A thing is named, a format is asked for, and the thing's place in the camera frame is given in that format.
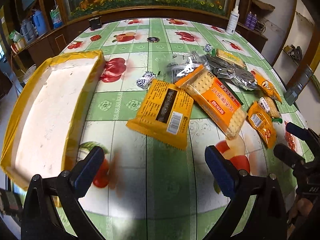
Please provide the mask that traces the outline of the small orange snack packet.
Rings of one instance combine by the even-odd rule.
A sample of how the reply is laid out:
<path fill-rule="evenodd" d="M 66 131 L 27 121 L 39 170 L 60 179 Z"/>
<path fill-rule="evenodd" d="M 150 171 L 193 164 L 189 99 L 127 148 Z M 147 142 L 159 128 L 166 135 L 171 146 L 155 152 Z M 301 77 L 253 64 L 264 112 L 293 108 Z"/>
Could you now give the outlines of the small orange snack packet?
<path fill-rule="evenodd" d="M 277 140 L 277 132 L 273 127 L 271 117 L 256 101 L 253 101 L 248 110 L 248 121 L 259 133 L 267 148 L 272 148 Z"/>

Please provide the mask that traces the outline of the orange chip bag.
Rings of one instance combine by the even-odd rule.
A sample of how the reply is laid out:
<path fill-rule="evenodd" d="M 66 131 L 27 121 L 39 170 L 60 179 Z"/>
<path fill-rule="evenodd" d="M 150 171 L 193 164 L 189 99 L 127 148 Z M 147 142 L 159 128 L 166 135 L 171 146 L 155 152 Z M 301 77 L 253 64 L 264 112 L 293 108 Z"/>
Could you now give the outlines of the orange chip bag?
<path fill-rule="evenodd" d="M 282 103 L 281 97 L 271 81 L 265 79 L 256 69 L 251 70 L 251 74 L 254 76 L 257 85 L 267 96 Z"/>

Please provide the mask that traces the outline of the orange cracker packet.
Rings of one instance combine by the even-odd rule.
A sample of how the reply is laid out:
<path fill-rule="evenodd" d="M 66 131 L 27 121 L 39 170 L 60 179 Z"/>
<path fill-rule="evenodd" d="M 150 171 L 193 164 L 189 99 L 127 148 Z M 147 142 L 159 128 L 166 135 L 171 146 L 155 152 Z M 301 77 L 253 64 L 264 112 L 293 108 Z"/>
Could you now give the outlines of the orange cracker packet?
<path fill-rule="evenodd" d="M 247 113 L 230 90 L 204 65 L 175 82 L 217 124 L 228 139 L 235 139 Z"/>

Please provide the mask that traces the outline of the silver foil snack bag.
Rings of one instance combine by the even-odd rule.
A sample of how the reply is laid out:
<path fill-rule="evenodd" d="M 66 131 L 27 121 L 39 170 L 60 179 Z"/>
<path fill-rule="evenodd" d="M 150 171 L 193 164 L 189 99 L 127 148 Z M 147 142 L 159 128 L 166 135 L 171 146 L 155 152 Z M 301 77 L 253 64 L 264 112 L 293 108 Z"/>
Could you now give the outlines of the silver foil snack bag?
<path fill-rule="evenodd" d="M 244 90 L 259 89 L 253 74 L 246 68 L 239 67 L 216 56 L 212 57 L 209 54 L 206 54 L 205 57 L 210 66 L 210 71 L 219 79 L 229 80 L 235 86 Z"/>

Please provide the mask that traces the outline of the yellow green cracker packet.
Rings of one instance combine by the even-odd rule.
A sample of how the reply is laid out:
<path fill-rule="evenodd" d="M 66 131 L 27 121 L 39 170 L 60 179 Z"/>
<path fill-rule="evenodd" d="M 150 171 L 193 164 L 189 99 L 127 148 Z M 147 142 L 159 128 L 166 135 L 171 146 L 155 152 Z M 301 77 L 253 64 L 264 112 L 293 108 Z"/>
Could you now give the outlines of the yellow green cracker packet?
<path fill-rule="evenodd" d="M 222 60 L 229 62 L 230 64 L 237 65 L 238 67 L 240 67 L 242 69 L 247 68 L 245 62 L 242 59 L 240 59 L 239 57 L 237 57 L 227 51 L 217 49 L 216 56 Z"/>

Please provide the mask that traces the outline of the blue white candy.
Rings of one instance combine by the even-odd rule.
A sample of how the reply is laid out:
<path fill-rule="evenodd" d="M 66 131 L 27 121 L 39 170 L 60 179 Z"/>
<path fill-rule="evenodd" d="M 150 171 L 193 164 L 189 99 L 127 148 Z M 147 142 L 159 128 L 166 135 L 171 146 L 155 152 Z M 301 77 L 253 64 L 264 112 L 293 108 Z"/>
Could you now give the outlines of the blue white candy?
<path fill-rule="evenodd" d="M 203 48 L 204 52 L 206 52 L 209 55 L 215 56 L 216 55 L 216 49 L 211 46 L 210 44 L 206 44 Z"/>
<path fill-rule="evenodd" d="M 157 75 L 155 73 L 147 71 L 137 79 L 136 85 L 141 89 L 147 89 L 151 85 L 153 79 L 156 78 L 156 76 Z"/>

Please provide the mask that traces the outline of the yellow snack packet barcode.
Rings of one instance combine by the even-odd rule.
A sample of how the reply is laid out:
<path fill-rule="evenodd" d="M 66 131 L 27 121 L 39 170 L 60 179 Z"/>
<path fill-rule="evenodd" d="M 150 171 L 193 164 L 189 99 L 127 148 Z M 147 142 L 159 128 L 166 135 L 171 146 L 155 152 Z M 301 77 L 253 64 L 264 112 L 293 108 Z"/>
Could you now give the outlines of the yellow snack packet barcode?
<path fill-rule="evenodd" d="M 179 150 L 187 148 L 194 100 L 172 83 L 153 80 L 134 119 L 126 126 Z"/>

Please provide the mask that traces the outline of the green edged cracker packet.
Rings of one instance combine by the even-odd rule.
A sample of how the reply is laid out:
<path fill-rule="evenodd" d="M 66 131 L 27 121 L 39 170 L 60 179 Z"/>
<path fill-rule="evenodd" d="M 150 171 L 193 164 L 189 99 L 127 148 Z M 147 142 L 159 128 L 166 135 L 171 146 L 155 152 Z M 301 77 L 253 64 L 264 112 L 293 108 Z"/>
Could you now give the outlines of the green edged cracker packet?
<path fill-rule="evenodd" d="M 260 97 L 258 103 L 264 109 L 264 111 L 271 117 L 272 122 L 277 122 L 279 124 L 283 123 L 281 114 L 278 111 L 277 106 L 271 97 Z"/>

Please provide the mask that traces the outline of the clear bag sunflower seeds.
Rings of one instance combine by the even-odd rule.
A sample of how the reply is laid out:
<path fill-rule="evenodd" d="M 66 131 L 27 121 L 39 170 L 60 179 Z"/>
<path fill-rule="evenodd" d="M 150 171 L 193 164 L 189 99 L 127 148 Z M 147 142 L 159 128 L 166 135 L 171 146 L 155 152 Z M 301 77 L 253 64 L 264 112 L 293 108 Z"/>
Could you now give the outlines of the clear bag sunflower seeds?
<path fill-rule="evenodd" d="M 199 55 L 192 51 L 186 55 L 172 54 L 166 71 L 171 83 L 193 72 L 198 66 L 203 65 L 205 69 L 210 70 L 209 63 L 204 55 Z"/>

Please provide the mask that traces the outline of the yellow rimmed white tray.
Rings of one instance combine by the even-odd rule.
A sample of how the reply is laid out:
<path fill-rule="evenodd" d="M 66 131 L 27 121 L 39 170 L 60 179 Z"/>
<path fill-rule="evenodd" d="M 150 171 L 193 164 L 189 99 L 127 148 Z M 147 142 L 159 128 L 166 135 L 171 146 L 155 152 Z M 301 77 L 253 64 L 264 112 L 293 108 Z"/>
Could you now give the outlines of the yellow rimmed white tray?
<path fill-rule="evenodd" d="M 75 166 L 87 111 L 105 66 L 100 50 L 46 59 L 18 97 L 3 141 L 1 168 L 21 189 L 31 178 Z"/>

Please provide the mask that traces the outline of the purple bottles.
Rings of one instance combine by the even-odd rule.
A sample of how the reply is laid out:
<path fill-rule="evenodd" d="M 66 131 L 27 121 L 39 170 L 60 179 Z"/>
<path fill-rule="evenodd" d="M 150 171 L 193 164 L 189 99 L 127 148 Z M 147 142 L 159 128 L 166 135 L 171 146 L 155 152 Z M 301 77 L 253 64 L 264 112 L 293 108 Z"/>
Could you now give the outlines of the purple bottles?
<path fill-rule="evenodd" d="M 257 15 L 249 12 L 246 16 L 245 26 L 251 30 L 254 30 L 257 24 L 257 21 L 258 21 Z"/>

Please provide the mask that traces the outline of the grey water jug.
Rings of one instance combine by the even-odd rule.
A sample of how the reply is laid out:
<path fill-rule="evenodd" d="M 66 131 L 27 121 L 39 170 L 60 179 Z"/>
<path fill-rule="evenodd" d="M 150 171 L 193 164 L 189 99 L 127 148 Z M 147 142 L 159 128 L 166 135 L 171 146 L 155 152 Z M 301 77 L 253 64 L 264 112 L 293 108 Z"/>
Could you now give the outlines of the grey water jug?
<path fill-rule="evenodd" d="M 31 20 L 24 19 L 22 21 L 20 33 L 21 33 L 21 36 L 25 39 L 27 44 L 35 40 L 36 36 L 34 33 L 34 28 Z"/>

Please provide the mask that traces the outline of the blue water jug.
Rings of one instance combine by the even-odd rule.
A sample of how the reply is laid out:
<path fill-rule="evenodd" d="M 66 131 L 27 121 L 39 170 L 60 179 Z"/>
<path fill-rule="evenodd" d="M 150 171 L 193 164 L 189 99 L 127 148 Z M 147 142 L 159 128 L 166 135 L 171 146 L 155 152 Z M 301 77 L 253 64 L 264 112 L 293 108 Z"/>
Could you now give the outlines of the blue water jug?
<path fill-rule="evenodd" d="M 33 14 L 33 22 L 37 29 L 38 35 L 42 36 L 47 32 L 47 25 L 44 16 L 40 10 L 35 10 Z"/>

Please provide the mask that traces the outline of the green label bottle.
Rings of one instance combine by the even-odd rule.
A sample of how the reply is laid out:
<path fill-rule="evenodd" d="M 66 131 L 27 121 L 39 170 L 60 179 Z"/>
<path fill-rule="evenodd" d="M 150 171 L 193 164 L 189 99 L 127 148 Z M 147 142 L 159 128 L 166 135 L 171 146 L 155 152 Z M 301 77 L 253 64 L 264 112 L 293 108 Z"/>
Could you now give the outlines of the green label bottle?
<path fill-rule="evenodd" d="M 52 19 L 54 29 L 57 29 L 63 25 L 59 7 L 56 7 L 50 11 L 50 17 Z"/>

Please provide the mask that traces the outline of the small black box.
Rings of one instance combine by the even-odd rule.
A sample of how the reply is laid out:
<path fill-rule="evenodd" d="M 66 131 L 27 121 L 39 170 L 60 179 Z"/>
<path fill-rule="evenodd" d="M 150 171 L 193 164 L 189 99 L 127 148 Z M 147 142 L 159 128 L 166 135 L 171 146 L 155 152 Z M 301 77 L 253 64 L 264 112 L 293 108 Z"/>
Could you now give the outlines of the small black box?
<path fill-rule="evenodd" d="M 100 17 L 90 18 L 88 22 L 89 22 L 89 28 L 91 29 L 91 31 L 100 29 L 103 26 L 101 23 Z"/>

